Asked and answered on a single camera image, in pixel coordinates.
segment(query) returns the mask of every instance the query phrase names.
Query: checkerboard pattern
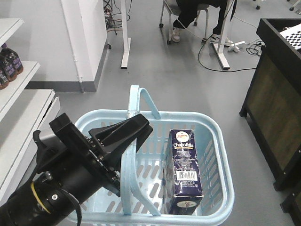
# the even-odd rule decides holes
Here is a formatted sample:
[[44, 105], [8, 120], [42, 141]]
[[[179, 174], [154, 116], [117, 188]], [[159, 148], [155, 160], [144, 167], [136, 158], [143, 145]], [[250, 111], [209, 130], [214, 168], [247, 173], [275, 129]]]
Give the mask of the checkerboard pattern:
[[301, 49], [301, 24], [286, 29], [280, 34], [296, 49]]
[[285, 39], [296, 49], [301, 48], [301, 31], [285, 36]]

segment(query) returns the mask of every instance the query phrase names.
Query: gray floor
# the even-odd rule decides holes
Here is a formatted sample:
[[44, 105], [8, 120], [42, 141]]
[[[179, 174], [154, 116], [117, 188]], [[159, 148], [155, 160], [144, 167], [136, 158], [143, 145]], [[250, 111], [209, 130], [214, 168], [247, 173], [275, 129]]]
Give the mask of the gray floor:
[[[180, 43], [166, 45], [168, 17], [165, 13], [162, 31], [158, 27], [161, 0], [133, 1], [128, 22], [132, 38], [128, 69], [120, 69], [122, 33], [108, 35], [108, 50], [96, 93], [58, 93], [62, 112], [76, 121], [94, 109], [127, 109], [131, 84], [145, 87], [159, 110], [200, 112], [212, 117], [221, 127], [235, 188], [235, 204], [223, 226], [293, 226], [280, 203], [285, 193], [273, 188], [273, 175], [256, 140], [239, 110], [244, 101], [254, 70], [236, 73], [209, 71], [198, 63], [205, 15], [198, 27], [190, 26]], [[261, 17], [300, 17], [289, 11], [286, 0], [266, 0], [255, 9], [252, 0], [239, 0], [235, 16], [255, 26]], [[209, 30], [215, 26], [218, 10], [210, 7]], [[228, 37], [247, 43], [258, 38], [256, 28], [234, 18]], [[202, 51], [204, 65], [220, 70], [211, 46]], [[259, 58], [244, 49], [240, 53], [225, 51], [231, 70], [256, 67]]]

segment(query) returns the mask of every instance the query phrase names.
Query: basket handle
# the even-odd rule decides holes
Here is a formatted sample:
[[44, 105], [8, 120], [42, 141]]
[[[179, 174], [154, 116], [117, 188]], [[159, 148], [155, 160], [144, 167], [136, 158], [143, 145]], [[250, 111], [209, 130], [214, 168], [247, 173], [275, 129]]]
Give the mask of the basket handle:
[[137, 85], [132, 85], [130, 89], [130, 97], [128, 101], [128, 118], [137, 115], [140, 111], [140, 97], [144, 98], [146, 104], [150, 107], [150, 110], [155, 119], [161, 119], [161, 115], [151, 99], [150, 94], [145, 88], [139, 88]]
[[[144, 97], [151, 109], [155, 119], [161, 119], [160, 113], [152, 101], [149, 93], [144, 88], [132, 85], [128, 103], [127, 118], [137, 115], [140, 111], [140, 95]], [[153, 216], [160, 216], [160, 212], [148, 197], [142, 193], [138, 184], [136, 174], [136, 142], [135, 139], [123, 153], [121, 158], [120, 196], [123, 207], [123, 214], [132, 215], [131, 199], [132, 194], [136, 197]]]

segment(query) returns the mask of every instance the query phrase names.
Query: baseboard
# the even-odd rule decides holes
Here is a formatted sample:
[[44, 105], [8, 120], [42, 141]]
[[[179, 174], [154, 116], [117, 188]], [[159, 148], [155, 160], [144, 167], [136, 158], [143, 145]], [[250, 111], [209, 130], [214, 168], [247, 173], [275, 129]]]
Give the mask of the baseboard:
[[106, 41], [94, 81], [30, 81], [26, 89], [54, 89], [55, 92], [96, 92], [103, 71], [103, 64], [108, 51]]

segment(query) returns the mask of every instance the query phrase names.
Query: chocolate milk carton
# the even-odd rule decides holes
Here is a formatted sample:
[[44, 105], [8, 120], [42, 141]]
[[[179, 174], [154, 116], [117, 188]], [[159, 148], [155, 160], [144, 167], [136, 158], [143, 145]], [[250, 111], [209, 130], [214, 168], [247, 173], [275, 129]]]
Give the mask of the chocolate milk carton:
[[165, 213], [191, 215], [203, 198], [193, 130], [170, 130], [164, 177]]

